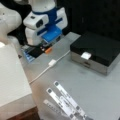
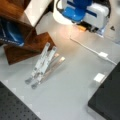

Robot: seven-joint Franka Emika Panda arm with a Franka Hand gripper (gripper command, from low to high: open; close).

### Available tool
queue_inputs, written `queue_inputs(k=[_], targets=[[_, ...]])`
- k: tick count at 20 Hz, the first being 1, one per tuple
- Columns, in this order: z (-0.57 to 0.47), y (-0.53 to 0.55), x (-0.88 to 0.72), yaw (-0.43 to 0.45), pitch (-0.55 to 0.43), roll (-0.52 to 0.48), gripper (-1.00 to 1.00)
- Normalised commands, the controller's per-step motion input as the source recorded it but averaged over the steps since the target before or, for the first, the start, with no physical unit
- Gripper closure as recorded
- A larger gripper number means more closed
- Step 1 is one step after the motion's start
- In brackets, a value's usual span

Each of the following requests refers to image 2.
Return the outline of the blue white gripper body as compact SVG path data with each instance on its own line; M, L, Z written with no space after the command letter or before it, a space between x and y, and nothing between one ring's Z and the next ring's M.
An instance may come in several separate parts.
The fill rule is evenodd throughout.
M75 23L86 22L98 29L106 26L109 9L106 6L93 3L86 9L66 7L62 15Z

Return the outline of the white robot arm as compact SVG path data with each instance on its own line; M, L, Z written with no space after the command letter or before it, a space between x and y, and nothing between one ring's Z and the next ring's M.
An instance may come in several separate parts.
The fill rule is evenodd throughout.
M109 8L94 0L55 0L53 17L61 24L85 26L89 31L101 31L109 19Z

